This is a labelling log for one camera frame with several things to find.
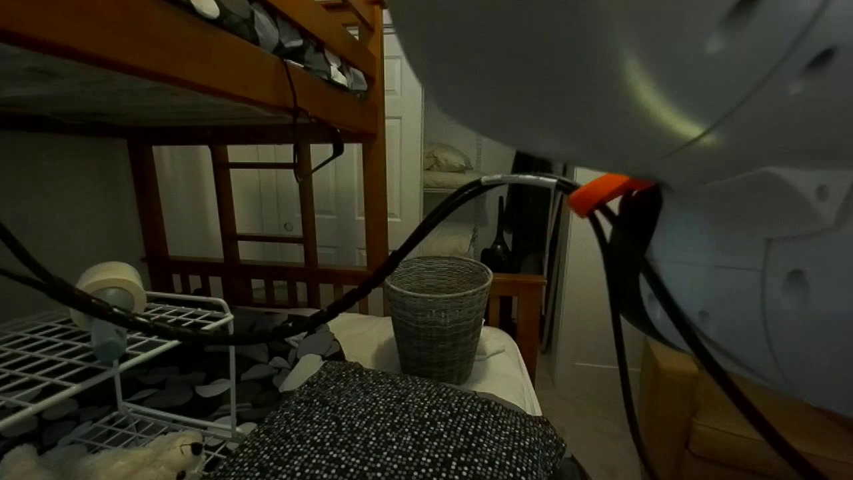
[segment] white wire rack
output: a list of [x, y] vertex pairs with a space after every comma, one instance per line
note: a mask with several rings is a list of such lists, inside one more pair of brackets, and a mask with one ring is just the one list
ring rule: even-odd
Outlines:
[[[149, 436], [195, 430], [197, 424], [183, 424], [175, 418], [160, 418], [139, 410], [113, 410], [111, 415], [81, 424], [63, 446], [83, 446], [89, 452], [108, 447], [132, 447], [147, 442]], [[228, 458], [237, 442], [228, 424], [203, 430], [205, 434], [205, 471]]]
[[[232, 312], [221, 299], [149, 294], [144, 316], [183, 328], [213, 330], [232, 328]], [[0, 430], [35, 415], [68, 398], [75, 398], [108, 379], [119, 380], [123, 370], [175, 348], [180, 340], [165, 340], [144, 334], [128, 334], [127, 356], [108, 368], [92, 351], [89, 334], [68, 316], [53, 316], [31, 328], [0, 335]]]

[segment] bed frame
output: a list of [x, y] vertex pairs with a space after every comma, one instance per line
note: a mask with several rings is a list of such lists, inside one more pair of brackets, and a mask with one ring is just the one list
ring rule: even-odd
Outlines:
[[[328, 303], [390, 254], [384, 160], [384, 16], [380, 0], [268, 0], [328, 51], [366, 72], [366, 95], [333, 87], [272, 52], [192, 18], [169, 0], [9, 0], [0, 2], [0, 78], [35, 90], [3, 106], [0, 127], [128, 139], [144, 263], [159, 290], [211, 290], [232, 303]], [[364, 270], [321, 267], [312, 188], [312, 143], [364, 143]], [[159, 186], [156, 146], [211, 148], [224, 258], [172, 256]], [[232, 163], [229, 143], [281, 143], [295, 163]], [[300, 184], [301, 235], [237, 232], [232, 171], [281, 168]], [[253, 263], [241, 242], [300, 242], [304, 263]], [[518, 340], [533, 374], [540, 351], [541, 276], [498, 274], [494, 299], [516, 299]]]

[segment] black speckled fabric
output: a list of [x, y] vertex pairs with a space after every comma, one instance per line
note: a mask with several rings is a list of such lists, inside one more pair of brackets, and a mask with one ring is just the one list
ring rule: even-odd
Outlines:
[[564, 458], [564, 436], [506, 403], [325, 363], [211, 478], [536, 480], [553, 478]]

